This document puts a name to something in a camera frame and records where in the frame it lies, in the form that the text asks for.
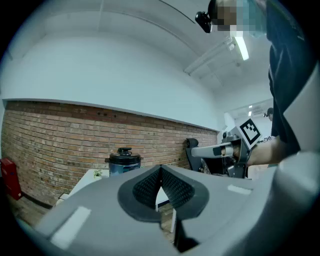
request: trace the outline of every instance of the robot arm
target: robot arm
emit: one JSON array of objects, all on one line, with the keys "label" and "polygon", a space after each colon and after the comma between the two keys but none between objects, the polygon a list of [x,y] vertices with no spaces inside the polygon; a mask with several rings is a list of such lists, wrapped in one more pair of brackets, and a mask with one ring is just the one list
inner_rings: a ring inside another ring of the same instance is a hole
[{"label": "robot arm", "polygon": [[[224,132],[221,144],[198,147],[198,143],[189,142],[188,146],[191,148],[191,155],[188,157],[205,159],[213,174],[218,173],[234,178],[244,178],[252,148],[258,143],[261,136],[258,127],[249,118],[231,131]],[[238,159],[233,157],[234,147],[239,147]]]}]

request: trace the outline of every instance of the camera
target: camera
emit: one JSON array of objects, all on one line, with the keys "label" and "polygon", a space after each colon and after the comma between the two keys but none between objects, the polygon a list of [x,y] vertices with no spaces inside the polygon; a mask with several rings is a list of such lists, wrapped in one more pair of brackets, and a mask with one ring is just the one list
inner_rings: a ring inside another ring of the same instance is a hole
[{"label": "camera", "polygon": [[206,32],[207,34],[211,33],[211,19],[209,18],[207,13],[205,13],[204,11],[198,11],[195,15],[195,21],[200,25],[204,32]]}]

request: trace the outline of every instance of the white wall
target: white wall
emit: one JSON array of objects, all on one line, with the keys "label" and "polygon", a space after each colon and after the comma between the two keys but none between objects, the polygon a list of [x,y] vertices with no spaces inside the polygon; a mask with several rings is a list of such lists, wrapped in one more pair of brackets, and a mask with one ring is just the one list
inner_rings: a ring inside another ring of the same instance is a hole
[{"label": "white wall", "polygon": [[[246,120],[249,119],[249,116],[237,118],[235,120],[236,125],[243,124]],[[258,129],[260,130],[262,137],[267,137],[271,135],[272,122],[267,117],[252,117],[253,122],[256,124]]]},{"label": "white wall", "polygon": [[213,93],[168,55],[129,37],[47,35],[14,61],[0,78],[5,100],[102,106],[220,130]]},{"label": "white wall", "polygon": [[236,126],[235,119],[230,115],[230,113],[224,113],[224,123],[225,126],[217,135],[218,143],[222,142],[222,135],[224,132],[230,132]]},{"label": "white wall", "polygon": [[244,75],[241,78],[231,77],[227,84],[214,90],[216,104],[223,112],[273,98],[268,78],[269,63],[259,62],[259,65],[265,66],[262,71],[252,68],[250,75]]}]

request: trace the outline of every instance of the red object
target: red object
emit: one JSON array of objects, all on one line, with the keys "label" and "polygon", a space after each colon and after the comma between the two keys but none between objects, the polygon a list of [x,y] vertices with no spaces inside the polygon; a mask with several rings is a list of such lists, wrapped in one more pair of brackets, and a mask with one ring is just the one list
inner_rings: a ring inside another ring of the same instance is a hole
[{"label": "red object", "polygon": [[18,181],[16,164],[8,158],[3,158],[0,162],[5,191],[15,200],[19,200],[22,197],[22,193]]}]

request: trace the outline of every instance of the fluorescent light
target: fluorescent light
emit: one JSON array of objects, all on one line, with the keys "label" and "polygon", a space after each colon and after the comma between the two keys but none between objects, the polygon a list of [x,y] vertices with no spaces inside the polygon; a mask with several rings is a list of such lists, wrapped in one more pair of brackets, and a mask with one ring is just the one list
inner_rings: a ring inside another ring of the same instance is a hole
[{"label": "fluorescent light", "polygon": [[249,54],[244,38],[242,36],[235,36],[234,38],[239,46],[243,60],[246,61],[249,59]]}]

